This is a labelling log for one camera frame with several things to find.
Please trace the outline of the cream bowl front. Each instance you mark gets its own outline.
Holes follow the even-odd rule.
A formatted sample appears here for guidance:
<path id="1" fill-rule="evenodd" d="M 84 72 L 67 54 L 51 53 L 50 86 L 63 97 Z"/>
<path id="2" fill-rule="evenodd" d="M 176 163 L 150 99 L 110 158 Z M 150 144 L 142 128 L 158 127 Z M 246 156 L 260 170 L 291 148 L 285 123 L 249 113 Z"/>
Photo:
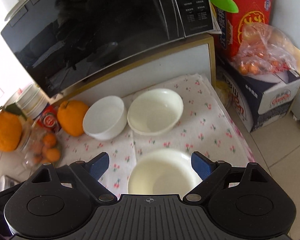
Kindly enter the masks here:
<path id="1" fill-rule="evenodd" d="M 188 154 L 163 148 L 138 161 L 130 174 L 127 189 L 129 194 L 178 194 L 182 198 L 201 182 L 192 169 Z"/>

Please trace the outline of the cream bowl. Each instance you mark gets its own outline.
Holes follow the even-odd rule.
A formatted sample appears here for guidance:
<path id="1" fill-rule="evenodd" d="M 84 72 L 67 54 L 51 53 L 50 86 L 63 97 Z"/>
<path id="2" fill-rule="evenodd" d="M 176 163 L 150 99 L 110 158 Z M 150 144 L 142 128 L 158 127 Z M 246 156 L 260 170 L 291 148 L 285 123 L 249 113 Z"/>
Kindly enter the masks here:
<path id="1" fill-rule="evenodd" d="M 138 161 L 130 174 L 127 189 L 129 194 L 178 194 L 182 198 L 201 182 L 192 169 L 188 154 L 163 148 Z"/>
<path id="2" fill-rule="evenodd" d="M 137 134 L 158 136 L 172 130 L 181 119 L 184 104 L 177 92 L 157 88 L 140 94 L 130 105 L 127 121 Z"/>

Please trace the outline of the white bowl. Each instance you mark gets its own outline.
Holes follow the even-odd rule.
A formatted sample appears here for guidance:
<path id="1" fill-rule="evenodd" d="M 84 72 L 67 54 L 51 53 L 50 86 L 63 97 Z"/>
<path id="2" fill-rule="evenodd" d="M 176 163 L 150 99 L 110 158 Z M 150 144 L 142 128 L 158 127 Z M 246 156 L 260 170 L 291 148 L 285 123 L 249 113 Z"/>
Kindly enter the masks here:
<path id="1" fill-rule="evenodd" d="M 107 141 L 117 137 L 127 124 L 127 109 L 118 96 L 106 96 L 95 102 L 83 119 L 83 131 L 88 136 Z"/>

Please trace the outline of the cherry print tablecloth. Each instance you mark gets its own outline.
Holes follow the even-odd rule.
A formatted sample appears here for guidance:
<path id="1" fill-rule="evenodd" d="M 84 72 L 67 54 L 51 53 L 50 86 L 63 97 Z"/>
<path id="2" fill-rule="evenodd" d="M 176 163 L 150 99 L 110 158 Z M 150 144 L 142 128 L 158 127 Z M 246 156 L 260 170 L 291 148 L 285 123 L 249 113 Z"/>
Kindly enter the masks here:
<path id="1" fill-rule="evenodd" d="M 75 138 L 61 132 L 63 157 L 60 165 L 90 161 L 101 152 L 107 152 L 110 164 L 100 183 L 119 196 L 128 193 L 128 180 L 138 161 L 159 149 L 175 149 L 190 157 L 198 151 L 212 161 L 223 160 L 234 167 L 245 167 L 254 161 L 243 135 L 204 76 L 184 75 L 161 83 L 159 87 L 177 92 L 183 100 L 183 114 L 171 131 L 144 136 L 126 126 L 108 141 L 88 135 Z"/>

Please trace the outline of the glass jar of tangerines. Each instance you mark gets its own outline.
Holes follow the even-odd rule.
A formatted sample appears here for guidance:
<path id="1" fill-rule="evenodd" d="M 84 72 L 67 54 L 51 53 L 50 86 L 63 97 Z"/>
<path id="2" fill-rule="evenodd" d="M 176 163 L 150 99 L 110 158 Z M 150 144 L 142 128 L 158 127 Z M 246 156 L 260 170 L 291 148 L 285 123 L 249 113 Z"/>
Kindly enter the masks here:
<path id="1" fill-rule="evenodd" d="M 57 165 L 63 154 L 63 146 L 55 133 L 37 125 L 25 124 L 17 152 L 22 157 L 26 169 L 43 163 Z"/>

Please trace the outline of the orange on table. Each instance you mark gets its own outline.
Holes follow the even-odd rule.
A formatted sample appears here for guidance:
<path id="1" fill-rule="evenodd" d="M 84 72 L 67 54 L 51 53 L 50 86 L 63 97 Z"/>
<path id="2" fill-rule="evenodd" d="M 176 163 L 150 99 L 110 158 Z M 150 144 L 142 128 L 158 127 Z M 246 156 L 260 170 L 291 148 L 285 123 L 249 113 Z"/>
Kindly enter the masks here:
<path id="1" fill-rule="evenodd" d="M 83 119 L 89 106 L 78 100 L 64 101 L 58 108 L 57 120 L 61 128 L 73 137 L 84 134 Z"/>

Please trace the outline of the red instant noodle cup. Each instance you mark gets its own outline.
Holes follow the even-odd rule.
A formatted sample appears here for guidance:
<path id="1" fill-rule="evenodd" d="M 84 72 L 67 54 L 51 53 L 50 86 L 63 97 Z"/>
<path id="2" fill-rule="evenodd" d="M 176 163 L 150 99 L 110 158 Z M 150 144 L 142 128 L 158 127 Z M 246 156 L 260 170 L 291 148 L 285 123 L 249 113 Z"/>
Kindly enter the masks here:
<path id="1" fill-rule="evenodd" d="M 39 117 L 36 119 L 36 124 L 48 131 L 57 134 L 61 126 L 57 120 L 57 110 L 51 105 L 45 107 Z"/>

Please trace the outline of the cream bowl back right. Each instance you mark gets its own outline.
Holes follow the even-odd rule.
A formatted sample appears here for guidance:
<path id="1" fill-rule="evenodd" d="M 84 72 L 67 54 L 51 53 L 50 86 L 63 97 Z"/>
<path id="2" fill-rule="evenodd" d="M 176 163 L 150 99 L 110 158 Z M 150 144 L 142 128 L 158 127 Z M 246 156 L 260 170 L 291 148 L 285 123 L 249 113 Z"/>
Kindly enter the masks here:
<path id="1" fill-rule="evenodd" d="M 157 88 L 140 94 L 130 105 L 127 121 L 137 134 L 158 136 L 172 130 L 181 119 L 184 104 L 177 92 Z"/>

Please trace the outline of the Ganten water carton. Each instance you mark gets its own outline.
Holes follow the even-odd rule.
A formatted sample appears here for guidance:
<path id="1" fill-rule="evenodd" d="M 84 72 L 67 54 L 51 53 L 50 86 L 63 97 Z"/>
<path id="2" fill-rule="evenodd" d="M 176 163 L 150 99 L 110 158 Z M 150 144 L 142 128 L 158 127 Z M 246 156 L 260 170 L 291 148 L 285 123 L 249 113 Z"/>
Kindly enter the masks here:
<path id="1" fill-rule="evenodd" d="M 248 132 L 285 116 L 299 92 L 300 75 L 294 70 L 243 76 L 219 57 L 216 66 L 231 91 L 234 109 Z"/>

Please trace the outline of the stack of paper cups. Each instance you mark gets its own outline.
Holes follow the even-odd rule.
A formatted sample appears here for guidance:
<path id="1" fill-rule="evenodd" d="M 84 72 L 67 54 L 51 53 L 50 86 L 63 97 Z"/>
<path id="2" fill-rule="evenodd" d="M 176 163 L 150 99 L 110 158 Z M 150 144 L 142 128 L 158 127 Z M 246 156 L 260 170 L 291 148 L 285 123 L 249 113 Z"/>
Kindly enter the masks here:
<path id="1" fill-rule="evenodd" d="M 23 90 L 16 105 L 29 119 L 35 120 L 49 106 L 49 101 L 46 94 L 33 83 Z"/>

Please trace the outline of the orange on jar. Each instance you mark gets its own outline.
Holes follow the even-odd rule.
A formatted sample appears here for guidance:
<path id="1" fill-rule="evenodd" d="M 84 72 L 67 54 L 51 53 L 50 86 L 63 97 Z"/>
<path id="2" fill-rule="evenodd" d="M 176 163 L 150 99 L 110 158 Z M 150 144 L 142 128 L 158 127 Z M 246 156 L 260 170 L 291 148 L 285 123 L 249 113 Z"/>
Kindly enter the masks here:
<path id="1" fill-rule="evenodd" d="M 27 117 L 15 103 L 0 107 L 0 151 L 12 152 L 18 147 Z"/>

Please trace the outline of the wooden shelf under microwave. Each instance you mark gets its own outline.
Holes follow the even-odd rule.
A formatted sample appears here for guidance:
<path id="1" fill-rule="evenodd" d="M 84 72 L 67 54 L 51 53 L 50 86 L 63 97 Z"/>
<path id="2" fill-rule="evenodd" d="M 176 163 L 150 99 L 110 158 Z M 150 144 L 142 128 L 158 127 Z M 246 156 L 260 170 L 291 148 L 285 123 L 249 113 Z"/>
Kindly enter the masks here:
<path id="1" fill-rule="evenodd" d="M 125 97 L 187 74 L 203 74 L 212 86 L 216 85 L 211 35 L 192 36 L 132 56 L 65 89 L 50 101 L 54 106 L 70 99 L 92 104 L 104 96 Z"/>

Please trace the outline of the plastic bag of oranges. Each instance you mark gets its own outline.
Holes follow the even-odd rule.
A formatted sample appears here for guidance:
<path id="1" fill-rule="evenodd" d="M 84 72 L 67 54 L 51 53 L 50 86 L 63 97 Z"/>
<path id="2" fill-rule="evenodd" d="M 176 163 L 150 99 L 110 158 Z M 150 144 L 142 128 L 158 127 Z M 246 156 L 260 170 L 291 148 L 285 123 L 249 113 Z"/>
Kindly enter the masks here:
<path id="1" fill-rule="evenodd" d="M 264 23 L 245 25 L 241 45 L 231 66 L 243 76 L 296 70 L 294 45 L 282 31 L 273 26 Z"/>

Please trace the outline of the black microwave oven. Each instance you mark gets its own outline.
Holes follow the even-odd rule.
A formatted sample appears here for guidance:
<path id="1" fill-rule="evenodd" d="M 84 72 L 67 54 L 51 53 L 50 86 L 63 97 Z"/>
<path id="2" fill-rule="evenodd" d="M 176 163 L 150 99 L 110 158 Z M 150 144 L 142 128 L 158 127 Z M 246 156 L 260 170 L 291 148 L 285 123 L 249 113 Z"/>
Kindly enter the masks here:
<path id="1" fill-rule="evenodd" d="M 52 97 L 129 57 L 213 29 L 209 0 L 24 0 L 1 35 Z"/>

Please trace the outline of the red gift box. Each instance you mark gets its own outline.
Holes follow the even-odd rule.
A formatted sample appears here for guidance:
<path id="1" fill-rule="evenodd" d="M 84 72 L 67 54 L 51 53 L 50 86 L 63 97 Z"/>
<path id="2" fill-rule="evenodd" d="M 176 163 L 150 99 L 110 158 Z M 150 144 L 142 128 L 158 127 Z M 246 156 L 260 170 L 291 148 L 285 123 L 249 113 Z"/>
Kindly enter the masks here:
<path id="1" fill-rule="evenodd" d="M 268 24 L 272 0 L 233 0 L 239 8 L 234 14 L 218 9 L 213 4 L 221 33 L 214 35 L 216 50 L 223 58 L 232 61 L 242 41 L 243 27 L 253 22 Z"/>

